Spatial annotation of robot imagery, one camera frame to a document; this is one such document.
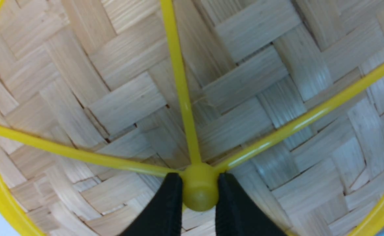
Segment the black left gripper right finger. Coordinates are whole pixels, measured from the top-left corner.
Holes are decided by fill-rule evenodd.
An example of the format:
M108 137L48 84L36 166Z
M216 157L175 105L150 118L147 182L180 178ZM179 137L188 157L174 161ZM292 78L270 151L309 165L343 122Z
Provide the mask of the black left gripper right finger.
M218 178L219 201L216 205L215 227L218 236L285 236L248 196L231 173Z

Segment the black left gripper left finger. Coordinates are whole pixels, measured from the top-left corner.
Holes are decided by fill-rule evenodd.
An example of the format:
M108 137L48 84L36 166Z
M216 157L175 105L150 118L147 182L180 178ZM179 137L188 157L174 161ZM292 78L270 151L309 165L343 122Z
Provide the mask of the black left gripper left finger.
M119 235L180 236L182 187L183 182L179 174L167 174L148 205Z

